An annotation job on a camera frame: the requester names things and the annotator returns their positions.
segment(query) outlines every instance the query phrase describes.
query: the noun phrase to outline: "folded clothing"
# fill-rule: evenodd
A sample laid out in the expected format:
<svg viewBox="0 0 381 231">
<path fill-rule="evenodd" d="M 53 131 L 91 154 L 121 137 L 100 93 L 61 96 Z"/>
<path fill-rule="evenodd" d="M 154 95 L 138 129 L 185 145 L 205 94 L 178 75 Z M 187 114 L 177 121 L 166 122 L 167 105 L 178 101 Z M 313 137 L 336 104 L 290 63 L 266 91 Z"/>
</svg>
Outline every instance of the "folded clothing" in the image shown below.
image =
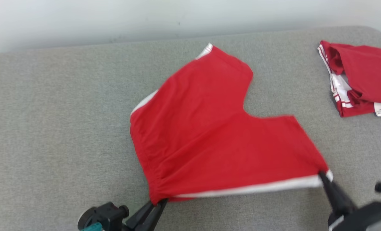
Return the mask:
<svg viewBox="0 0 381 231">
<path fill-rule="evenodd" d="M 243 101 L 250 67 L 209 44 L 135 107 L 131 136 L 152 203 L 321 186 L 333 177 L 295 117 Z"/>
<path fill-rule="evenodd" d="M 381 48 L 321 41 L 318 51 L 340 116 L 375 112 L 381 104 Z"/>
</svg>

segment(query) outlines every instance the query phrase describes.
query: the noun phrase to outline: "white wall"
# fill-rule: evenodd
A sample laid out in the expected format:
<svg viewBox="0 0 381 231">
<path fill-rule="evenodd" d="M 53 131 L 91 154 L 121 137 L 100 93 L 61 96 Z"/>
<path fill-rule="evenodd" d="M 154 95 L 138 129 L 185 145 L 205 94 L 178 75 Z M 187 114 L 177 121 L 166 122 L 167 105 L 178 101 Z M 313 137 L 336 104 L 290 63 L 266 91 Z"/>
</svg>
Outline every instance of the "white wall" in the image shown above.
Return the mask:
<svg viewBox="0 0 381 231">
<path fill-rule="evenodd" d="M 381 31 L 381 0 L 0 0 L 0 52 L 330 25 Z"/>
</svg>

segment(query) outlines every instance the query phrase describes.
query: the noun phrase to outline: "gray fabric surface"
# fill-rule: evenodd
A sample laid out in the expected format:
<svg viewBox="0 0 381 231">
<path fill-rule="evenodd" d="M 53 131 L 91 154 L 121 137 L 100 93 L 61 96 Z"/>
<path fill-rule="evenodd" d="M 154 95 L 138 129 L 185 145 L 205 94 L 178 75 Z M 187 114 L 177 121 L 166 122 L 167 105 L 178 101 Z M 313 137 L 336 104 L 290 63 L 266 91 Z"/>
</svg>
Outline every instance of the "gray fabric surface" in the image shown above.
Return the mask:
<svg viewBox="0 0 381 231">
<path fill-rule="evenodd" d="M 112 201 L 132 212 L 148 185 L 129 114 L 208 42 L 246 62 L 245 110 L 294 114 L 358 205 L 379 199 L 381 118 L 340 118 L 320 40 L 381 47 L 366 27 L 54 48 L 0 54 L 0 230 L 76 230 Z M 326 230 L 322 188 L 169 203 L 157 230 Z"/>
</svg>

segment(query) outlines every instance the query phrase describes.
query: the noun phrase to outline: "folded red garment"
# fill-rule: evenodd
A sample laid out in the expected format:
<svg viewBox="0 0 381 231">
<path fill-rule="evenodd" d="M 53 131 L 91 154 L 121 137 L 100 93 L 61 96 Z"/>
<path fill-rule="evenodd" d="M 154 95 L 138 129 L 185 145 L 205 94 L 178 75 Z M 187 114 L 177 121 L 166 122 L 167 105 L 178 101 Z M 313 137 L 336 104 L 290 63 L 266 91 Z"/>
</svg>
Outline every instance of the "folded red garment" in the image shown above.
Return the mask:
<svg viewBox="0 0 381 231">
<path fill-rule="evenodd" d="M 381 104 L 381 48 L 321 41 L 318 50 L 340 116 L 375 112 Z"/>
<path fill-rule="evenodd" d="M 295 117 L 244 111 L 252 76 L 209 44 L 135 107 L 131 136 L 152 203 L 318 187 L 319 171 L 333 177 Z"/>
</svg>

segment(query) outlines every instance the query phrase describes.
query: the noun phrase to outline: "gray table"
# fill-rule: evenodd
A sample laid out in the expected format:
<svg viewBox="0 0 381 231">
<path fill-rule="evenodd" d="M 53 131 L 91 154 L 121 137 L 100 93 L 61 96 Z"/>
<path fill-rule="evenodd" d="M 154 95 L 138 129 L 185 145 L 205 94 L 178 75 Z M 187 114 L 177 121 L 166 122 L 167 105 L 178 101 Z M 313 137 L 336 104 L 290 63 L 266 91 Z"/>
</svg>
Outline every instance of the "gray table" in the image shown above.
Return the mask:
<svg viewBox="0 0 381 231">
<path fill-rule="evenodd" d="M 254 71 L 248 113 L 294 114 L 355 202 L 378 199 L 381 117 L 339 117 L 322 39 L 381 47 L 374 29 L 339 27 L 0 54 L 0 230 L 72 231 L 91 206 L 142 206 L 129 114 L 208 42 Z M 325 230 L 329 209 L 322 188 L 195 199 L 169 203 L 157 230 Z"/>
</svg>

